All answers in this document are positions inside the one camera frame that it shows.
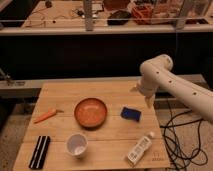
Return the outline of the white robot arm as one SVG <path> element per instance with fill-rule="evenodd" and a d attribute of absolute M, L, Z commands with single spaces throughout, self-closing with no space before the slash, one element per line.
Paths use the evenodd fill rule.
<path fill-rule="evenodd" d="M 213 92 L 172 74 L 172 67 L 173 61 L 166 54 L 144 61 L 140 65 L 139 91 L 146 98 L 151 98 L 161 87 L 213 122 Z"/>

